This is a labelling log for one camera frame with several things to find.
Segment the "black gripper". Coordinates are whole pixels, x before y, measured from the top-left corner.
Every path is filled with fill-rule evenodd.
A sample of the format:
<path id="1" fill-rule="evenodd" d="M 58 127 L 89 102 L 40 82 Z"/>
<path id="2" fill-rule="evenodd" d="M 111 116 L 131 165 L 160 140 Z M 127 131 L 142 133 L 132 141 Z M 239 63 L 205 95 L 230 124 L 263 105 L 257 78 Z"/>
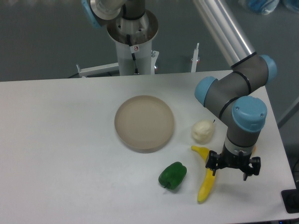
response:
<path id="1" fill-rule="evenodd" d="M 223 149 L 218 158 L 218 154 L 210 150 L 206 158 L 206 168 L 212 171 L 213 176 L 215 176 L 217 169 L 234 168 L 243 170 L 243 180 L 246 181 L 249 176 L 258 176 L 261 169 L 261 158 L 250 157 L 251 154 L 244 155 L 244 153 L 240 153 L 235 155 L 227 149 Z"/>

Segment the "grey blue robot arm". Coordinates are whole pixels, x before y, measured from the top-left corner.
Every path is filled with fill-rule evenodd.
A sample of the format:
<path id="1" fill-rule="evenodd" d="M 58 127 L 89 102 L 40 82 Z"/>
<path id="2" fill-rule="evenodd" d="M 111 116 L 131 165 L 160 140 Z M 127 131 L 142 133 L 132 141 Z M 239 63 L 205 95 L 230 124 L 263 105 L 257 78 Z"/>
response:
<path id="1" fill-rule="evenodd" d="M 107 26 L 117 46 L 121 75 L 153 72 L 151 41 L 158 31 L 155 15 L 143 0 L 84 0 L 83 9 L 91 24 Z M 265 103 L 251 93 L 266 85 L 277 74 L 275 62 L 258 55 L 223 0 L 194 2 L 209 32 L 219 46 L 232 72 L 222 79 L 206 77 L 195 88 L 196 99 L 228 128 L 220 154 L 210 152 L 206 168 L 235 168 L 243 177 L 258 175 L 259 157 L 253 148 L 264 127 Z"/>

